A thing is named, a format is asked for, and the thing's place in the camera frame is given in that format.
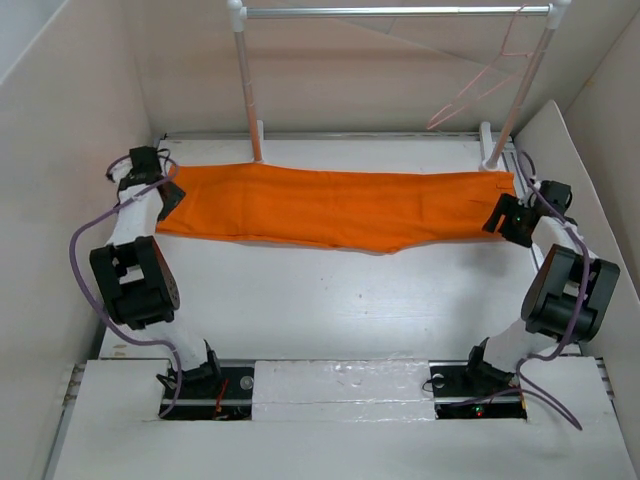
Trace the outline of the orange trousers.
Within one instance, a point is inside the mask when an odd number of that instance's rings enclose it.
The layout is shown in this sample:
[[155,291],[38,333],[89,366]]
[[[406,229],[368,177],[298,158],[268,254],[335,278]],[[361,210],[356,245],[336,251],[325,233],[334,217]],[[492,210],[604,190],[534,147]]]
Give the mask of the orange trousers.
[[415,245],[485,239],[507,172],[313,171],[258,163],[179,170],[185,197],[157,232],[391,254]]

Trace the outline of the pink wire hanger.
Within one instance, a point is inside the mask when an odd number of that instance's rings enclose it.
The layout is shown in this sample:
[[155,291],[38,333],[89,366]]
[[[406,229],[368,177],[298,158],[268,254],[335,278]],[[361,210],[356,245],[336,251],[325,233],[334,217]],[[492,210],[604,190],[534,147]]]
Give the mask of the pink wire hanger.
[[[447,104],[437,111],[427,122],[426,130],[433,131],[442,124],[452,120],[462,112],[470,109],[485,97],[492,95],[509,82],[524,73],[532,51],[516,51],[510,49],[512,31],[515,24],[524,17],[524,10],[528,4],[521,5],[512,15],[500,45],[500,49],[492,61],[485,65]],[[498,73],[501,66],[514,63],[517,69],[507,73],[502,79],[490,82],[490,77]]]

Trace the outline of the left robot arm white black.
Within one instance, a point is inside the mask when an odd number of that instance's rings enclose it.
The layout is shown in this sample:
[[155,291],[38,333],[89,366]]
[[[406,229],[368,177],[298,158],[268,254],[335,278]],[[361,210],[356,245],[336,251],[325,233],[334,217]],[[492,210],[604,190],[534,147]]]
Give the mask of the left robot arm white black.
[[163,377],[167,384],[208,397],[222,387],[220,363],[208,343],[196,348],[177,325],[179,289],[155,238],[158,223],[185,197],[170,178],[176,172],[169,151],[153,146],[133,148],[108,168],[106,176],[117,186],[116,223],[89,262],[109,319],[136,341],[176,355]]

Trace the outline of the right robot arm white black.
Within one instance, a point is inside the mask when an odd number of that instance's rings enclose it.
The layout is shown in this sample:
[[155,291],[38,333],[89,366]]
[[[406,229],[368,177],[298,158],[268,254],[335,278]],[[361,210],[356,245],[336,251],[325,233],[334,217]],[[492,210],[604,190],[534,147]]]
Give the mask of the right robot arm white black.
[[620,268],[591,252],[566,216],[571,187],[533,182],[525,200],[500,196],[483,226],[488,233],[544,255],[525,294],[518,319],[502,333],[474,346],[462,381],[483,394],[505,385],[528,359],[550,359],[568,344],[589,342],[598,333],[616,287]]

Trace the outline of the white metal clothes rack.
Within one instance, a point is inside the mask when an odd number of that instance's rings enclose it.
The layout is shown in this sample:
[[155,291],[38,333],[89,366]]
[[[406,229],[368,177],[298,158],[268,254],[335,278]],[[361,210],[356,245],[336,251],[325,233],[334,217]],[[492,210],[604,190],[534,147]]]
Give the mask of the white metal clothes rack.
[[[532,51],[526,70],[433,131],[429,119],[500,49],[512,15],[510,49]],[[543,58],[569,10],[548,3],[394,1],[387,6],[226,1],[239,64],[250,158],[264,156],[264,117],[288,133],[322,139],[467,132],[480,141],[479,166],[498,170]]]

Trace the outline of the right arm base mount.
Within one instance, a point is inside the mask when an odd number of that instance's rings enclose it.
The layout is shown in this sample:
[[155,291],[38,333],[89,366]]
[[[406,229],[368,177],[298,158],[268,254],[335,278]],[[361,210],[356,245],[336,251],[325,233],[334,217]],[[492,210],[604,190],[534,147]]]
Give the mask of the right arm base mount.
[[431,395],[437,420],[527,419],[510,377],[471,371],[467,361],[430,361],[422,390]]

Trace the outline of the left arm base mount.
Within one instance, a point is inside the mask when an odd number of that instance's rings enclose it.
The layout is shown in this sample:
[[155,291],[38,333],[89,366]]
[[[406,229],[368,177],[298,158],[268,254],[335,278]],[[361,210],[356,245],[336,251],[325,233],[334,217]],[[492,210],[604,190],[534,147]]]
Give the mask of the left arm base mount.
[[168,421],[244,421],[252,417],[253,364],[222,365],[215,384],[184,381]]

